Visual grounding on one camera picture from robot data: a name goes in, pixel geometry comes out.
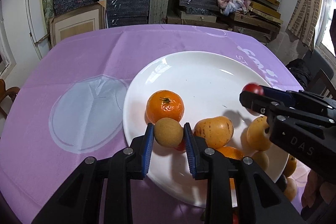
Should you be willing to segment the person's hand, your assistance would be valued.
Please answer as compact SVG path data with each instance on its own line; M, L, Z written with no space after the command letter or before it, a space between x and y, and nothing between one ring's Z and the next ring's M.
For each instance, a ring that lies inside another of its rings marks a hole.
M335 185L324 181L315 171L310 170L301 197L302 207L312 207L317 198L317 194L320 194L323 201L329 205L335 198Z

